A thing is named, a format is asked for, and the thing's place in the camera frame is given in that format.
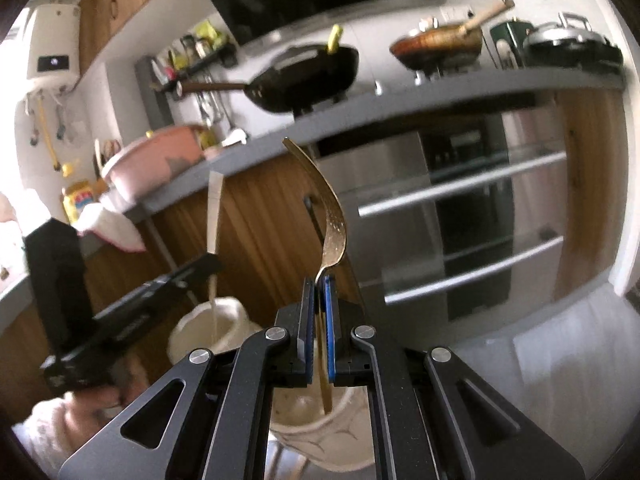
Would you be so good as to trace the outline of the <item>person's hand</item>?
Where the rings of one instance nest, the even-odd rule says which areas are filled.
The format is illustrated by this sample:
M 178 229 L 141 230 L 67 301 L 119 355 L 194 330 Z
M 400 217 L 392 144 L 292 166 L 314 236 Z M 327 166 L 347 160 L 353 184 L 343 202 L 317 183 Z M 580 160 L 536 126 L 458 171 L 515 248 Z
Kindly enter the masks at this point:
M 148 375 L 135 354 L 126 356 L 125 365 L 129 379 L 123 387 L 99 386 L 66 394 L 65 423 L 70 434 L 88 439 L 107 424 L 106 411 L 126 408 L 149 387 Z

